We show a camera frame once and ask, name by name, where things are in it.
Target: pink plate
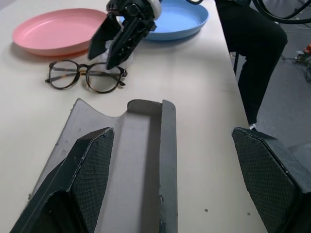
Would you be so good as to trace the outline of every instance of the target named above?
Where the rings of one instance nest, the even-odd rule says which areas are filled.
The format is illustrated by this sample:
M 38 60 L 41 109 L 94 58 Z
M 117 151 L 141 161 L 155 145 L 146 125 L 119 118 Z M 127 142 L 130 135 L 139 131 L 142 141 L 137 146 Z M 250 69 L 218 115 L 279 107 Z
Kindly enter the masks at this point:
M 84 51 L 106 13 L 76 8 L 33 17 L 13 32 L 13 41 L 26 51 L 43 56 L 60 56 Z

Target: robotic arm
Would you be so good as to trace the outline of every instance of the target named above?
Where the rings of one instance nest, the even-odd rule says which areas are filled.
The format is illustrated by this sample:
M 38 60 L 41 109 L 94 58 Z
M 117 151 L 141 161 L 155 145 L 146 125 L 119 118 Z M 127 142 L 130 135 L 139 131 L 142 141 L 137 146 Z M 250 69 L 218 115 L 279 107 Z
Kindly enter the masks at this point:
M 162 0 L 110 0 L 107 18 L 91 39 L 88 58 L 106 52 L 110 41 L 107 69 L 124 62 L 140 40 L 156 29 L 155 20 L 161 14 Z M 124 17 L 122 26 L 117 17 Z

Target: blue plate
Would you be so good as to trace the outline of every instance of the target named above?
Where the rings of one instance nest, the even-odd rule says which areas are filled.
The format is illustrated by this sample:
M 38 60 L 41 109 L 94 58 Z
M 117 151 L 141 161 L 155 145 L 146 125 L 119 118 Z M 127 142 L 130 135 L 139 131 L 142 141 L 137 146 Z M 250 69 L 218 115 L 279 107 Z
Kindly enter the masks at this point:
M 208 19 L 208 11 L 201 5 L 192 5 L 185 0 L 163 0 L 162 14 L 156 30 L 149 32 L 148 40 L 177 40 L 201 30 Z

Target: black pants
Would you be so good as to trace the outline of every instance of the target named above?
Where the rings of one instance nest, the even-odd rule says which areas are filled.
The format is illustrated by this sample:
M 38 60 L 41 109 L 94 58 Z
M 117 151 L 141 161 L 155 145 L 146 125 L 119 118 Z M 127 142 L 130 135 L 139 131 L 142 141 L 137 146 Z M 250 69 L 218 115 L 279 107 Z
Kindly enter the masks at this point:
M 246 57 L 239 89 L 249 124 L 257 114 L 274 68 L 287 43 L 279 25 L 249 6 L 216 0 L 229 51 Z

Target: white table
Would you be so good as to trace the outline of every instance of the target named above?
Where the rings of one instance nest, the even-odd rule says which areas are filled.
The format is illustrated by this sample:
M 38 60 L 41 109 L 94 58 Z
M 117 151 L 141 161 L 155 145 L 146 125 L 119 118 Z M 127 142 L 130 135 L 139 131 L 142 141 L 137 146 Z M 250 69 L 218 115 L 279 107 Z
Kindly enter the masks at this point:
M 180 233 L 264 233 L 245 188 L 231 130 L 247 127 L 215 3 L 195 37 L 141 43 L 126 87 L 97 95 L 78 85 L 57 91 L 44 83 L 48 63 L 12 45 L 13 29 L 62 8 L 104 9 L 107 0 L 17 0 L 0 10 L 0 232 L 9 232 L 27 203 L 77 98 L 119 116 L 128 101 L 172 101 L 177 108 Z M 75 58 L 87 62 L 86 56 Z

